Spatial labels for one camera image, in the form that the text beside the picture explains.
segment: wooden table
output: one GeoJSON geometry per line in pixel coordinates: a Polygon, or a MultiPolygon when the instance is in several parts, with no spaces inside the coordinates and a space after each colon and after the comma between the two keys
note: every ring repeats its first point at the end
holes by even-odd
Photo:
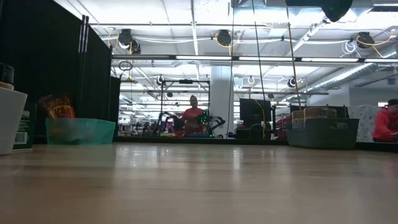
{"type": "Polygon", "coordinates": [[[36,146],[0,157],[0,223],[397,223],[398,154],[36,146]]]}

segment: white column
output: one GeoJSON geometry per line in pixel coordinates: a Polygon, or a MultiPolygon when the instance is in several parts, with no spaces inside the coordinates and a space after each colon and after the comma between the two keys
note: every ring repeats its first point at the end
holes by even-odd
{"type": "Polygon", "coordinates": [[[231,67],[213,66],[210,75],[210,113],[220,116],[226,122],[224,126],[214,130],[216,135],[234,132],[234,86],[231,83],[231,67]]]}

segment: snack bag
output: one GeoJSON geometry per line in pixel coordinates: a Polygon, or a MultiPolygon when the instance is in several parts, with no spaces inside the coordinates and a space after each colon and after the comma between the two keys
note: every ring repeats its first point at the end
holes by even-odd
{"type": "Polygon", "coordinates": [[[75,118],[75,111],[66,93],[42,97],[39,105],[47,112],[48,118],[75,118]]]}

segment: gray plastic basket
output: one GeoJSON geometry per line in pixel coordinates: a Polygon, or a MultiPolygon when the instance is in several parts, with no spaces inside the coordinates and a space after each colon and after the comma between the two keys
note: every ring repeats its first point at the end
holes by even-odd
{"type": "Polygon", "coordinates": [[[307,119],[305,129],[286,126],[291,146],[317,149],[354,149],[359,119],[307,119]]]}

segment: white bucket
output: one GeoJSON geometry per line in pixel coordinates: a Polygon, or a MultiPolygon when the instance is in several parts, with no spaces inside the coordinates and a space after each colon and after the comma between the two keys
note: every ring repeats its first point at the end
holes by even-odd
{"type": "Polygon", "coordinates": [[[12,152],[26,96],[25,93],[0,88],[0,156],[12,152]]]}

